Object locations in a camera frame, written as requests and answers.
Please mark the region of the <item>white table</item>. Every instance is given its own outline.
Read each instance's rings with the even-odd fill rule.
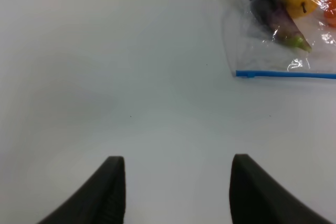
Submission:
[[[336,82],[233,78],[226,0],[0,5],[0,223],[36,223],[122,155],[125,223],[227,224],[236,153],[336,221]]]

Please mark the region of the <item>plastic bag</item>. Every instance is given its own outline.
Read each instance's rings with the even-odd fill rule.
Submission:
[[[336,0],[237,1],[223,28],[236,76],[336,79]]]

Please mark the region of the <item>blue zipper seal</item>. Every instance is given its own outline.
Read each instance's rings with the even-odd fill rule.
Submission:
[[[238,77],[305,77],[305,78],[324,78],[336,79],[336,73],[303,73],[303,72],[277,72],[277,71],[253,71],[237,70]]]

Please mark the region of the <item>purple eggplant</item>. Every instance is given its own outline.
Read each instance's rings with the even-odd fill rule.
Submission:
[[[282,0],[250,0],[250,8],[257,20],[273,34],[275,41],[311,52],[311,46],[289,16]]]

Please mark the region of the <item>orange fruit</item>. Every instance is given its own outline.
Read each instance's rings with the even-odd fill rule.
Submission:
[[[336,0],[325,0],[324,17],[330,26],[336,27]]]

